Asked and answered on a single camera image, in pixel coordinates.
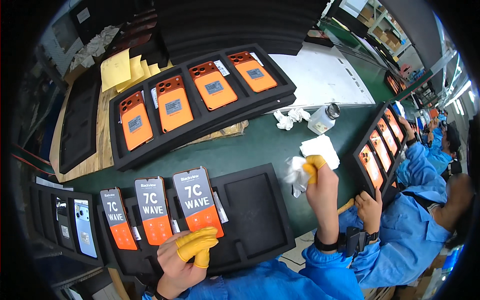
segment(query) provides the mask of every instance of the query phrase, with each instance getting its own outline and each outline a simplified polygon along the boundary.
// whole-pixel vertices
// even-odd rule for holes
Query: black wristband
[[[313,243],[315,245],[315,248],[317,248],[320,251],[332,251],[332,250],[337,250],[338,249],[338,240],[330,245],[325,245],[317,237],[317,233],[315,232],[314,237],[313,237]]]

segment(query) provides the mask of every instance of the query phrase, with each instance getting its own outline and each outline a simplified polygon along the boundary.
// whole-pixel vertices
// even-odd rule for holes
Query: orange smartphone
[[[380,188],[384,182],[384,179],[380,174],[380,169],[378,168],[377,162],[375,161],[373,153],[368,145],[365,145],[361,150],[359,159],[363,164],[363,167],[367,170],[368,176],[373,183],[373,187]]]
[[[117,247],[124,250],[137,250],[137,243],[132,235],[120,189],[102,190],[100,197]]]
[[[120,120],[129,151],[148,142],[153,137],[140,91],[120,103]]]
[[[373,130],[372,134],[370,134],[370,141],[372,142],[373,147],[380,158],[382,166],[384,167],[385,171],[388,171],[392,161],[388,156],[387,148],[385,148],[385,144],[382,142],[377,130]]]
[[[193,121],[185,86],[180,75],[156,84],[158,112],[163,132]]]
[[[213,61],[188,70],[208,110],[220,108],[238,99]]]
[[[387,117],[388,124],[390,124],[390,127],[392,127],[393,133],[400,140],[400,142],[402,142],[403,141],[403,133],[400,129],[400,126],[396,122],[395,117],[392,114],[392,111],[389,108],[387,108],[385,110],[385,116]]]
[[[163,178],[138,178],[135,192],[148,243],[159,246],[173,235]]]
[[[254,92],[259,93],[277,86],[275,79],[248,51],[232,54],[228,58]]]
[[[216,237],[223,237],[207,170],[199,167],[175,173],[172,179],[188,228],[196,231],[213,226],[218,229]]]
[[[380,127],[380,131],[382,131],[382,135],[387,142],[388,149],[393,153],[393,155],[396,154],[396,151],[398,148],[396,147],[395,140],[393,139],[393,135],[390,132],[390,129],[388,129],[387,124],[385,123],[384,119],[380,119],[377,123],[378,127]]]

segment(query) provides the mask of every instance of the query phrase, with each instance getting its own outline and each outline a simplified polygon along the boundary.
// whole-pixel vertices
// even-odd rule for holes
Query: black hair
[[[447,124],[446,135],[447,141],[450,142],[448,150],[450,150],[451,153],[457,152],[460,147],[460,135],[458,134],[458,130],[454,126]]]

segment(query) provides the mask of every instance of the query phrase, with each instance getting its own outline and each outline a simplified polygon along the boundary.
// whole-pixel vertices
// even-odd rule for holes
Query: yellow paper envelope
[[[145,74],[144,70],[142,69],[142,65],[140,64],[140,59],[142,58],[141,55],[135,56],[134,58],[130,59],[130,74],[131,77],[129,80],[117,84],[117,92],[124,90],[125,87],[129,86],[132,82],[137,81],[139,78],[142,78]]]
[[[129,50],[126,49],[102,62],[100,66],[102,92],[131,79]]]
[[[158,68],[158,63],[154,63],[153,65],[149,65],[148,69],[150,70],[150,76],[156,75],[160,73],[160,69]]]

